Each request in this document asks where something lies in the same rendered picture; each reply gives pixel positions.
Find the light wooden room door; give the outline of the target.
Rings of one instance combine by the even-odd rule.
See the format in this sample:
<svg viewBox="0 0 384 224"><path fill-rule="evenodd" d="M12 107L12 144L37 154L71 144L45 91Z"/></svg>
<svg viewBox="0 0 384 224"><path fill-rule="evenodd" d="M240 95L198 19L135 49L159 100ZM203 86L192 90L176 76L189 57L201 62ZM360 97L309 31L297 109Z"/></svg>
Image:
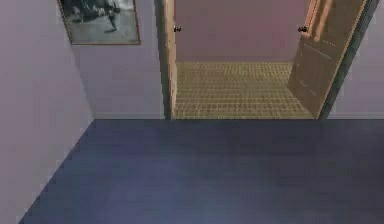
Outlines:
<svg viewBox="0 0 384 224"><path fill-rule="evenodd" d="M368 0L310 0L288 81L302 106L318 118Z"/></svg>
<svg viewBox="0 0 384 224"><path fill-rule="evenodd" d="M166 31L166 47L168 56L168 76L170 87L171 118L176 117L177 95L177 65L176 65L176 36L174 32L174 0L164 0L164 18Z"/></svg>

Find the framed black and white picture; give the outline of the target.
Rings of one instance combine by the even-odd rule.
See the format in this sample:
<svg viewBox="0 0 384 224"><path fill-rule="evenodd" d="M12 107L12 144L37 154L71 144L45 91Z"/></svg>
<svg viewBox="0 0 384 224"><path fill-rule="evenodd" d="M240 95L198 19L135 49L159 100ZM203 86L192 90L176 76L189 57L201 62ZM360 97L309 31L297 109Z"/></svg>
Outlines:
<svg viewBox="0 0 384 224"><path fill-rule="evenodd" d="M139 45L136 0L57 0L72 45Z"/></svg>

